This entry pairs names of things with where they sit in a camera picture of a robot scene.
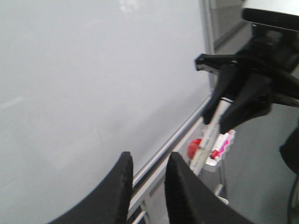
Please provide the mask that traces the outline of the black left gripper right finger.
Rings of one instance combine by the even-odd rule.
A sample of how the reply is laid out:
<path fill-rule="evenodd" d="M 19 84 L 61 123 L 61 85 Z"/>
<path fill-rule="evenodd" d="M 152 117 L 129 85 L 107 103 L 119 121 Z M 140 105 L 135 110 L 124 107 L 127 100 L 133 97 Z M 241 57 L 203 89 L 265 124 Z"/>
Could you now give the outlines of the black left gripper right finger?
<path fill-rule="evenodd" d="M 178 152 L 169 156 L 164 191 L 171 224 L 252 223 L 218 199 Z"/>

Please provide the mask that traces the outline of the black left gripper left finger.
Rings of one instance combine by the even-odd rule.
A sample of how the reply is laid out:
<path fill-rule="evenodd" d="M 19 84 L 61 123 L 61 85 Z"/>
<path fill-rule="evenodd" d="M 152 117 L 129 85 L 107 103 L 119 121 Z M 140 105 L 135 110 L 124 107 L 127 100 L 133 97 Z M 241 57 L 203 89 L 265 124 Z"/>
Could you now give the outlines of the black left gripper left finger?
<path fill-rule="evenodd" d="M 52 224 L 125 224 L 132 196 L 133 159 L 121 153 L 101 183 Z"/>

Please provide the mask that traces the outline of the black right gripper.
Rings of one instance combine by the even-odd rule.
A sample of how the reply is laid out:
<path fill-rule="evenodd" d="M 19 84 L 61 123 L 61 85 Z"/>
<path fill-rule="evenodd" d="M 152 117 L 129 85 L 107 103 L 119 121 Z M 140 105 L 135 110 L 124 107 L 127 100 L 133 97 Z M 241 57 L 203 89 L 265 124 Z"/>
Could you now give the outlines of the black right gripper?
<path fill-rule="evenodd" d="M 233 100 L 220 119 L 220 133 L 251 119 L 265 116 L 272 104 L 299 106 L 299 80 L 291 75 L 296 64 L 285 70 L 254 56 L 207 55 L 195 59 L 196 70 L 216 72 L 218 81 L 202 112 L 209 124 L 221 98 Z"/>

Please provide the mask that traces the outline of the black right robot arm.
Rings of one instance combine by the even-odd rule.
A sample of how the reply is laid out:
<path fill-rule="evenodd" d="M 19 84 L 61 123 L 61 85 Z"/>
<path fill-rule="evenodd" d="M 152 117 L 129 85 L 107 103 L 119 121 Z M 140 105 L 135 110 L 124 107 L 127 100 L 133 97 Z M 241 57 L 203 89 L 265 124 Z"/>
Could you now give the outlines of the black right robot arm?
<path fill-rule="evenodd" d="M 215 71 L 218 81 L 203 110 L 205 124 L 215 117 L 219 102 L 230 99 L 220 116 L 219 132 L 264 116 L 272 104 L 298 107 L 299 3 L 296 0 L 247 0 L 242 18 L 252 27 L 250 40 L 235 54 L 201 54 L 197 70 Z"/>

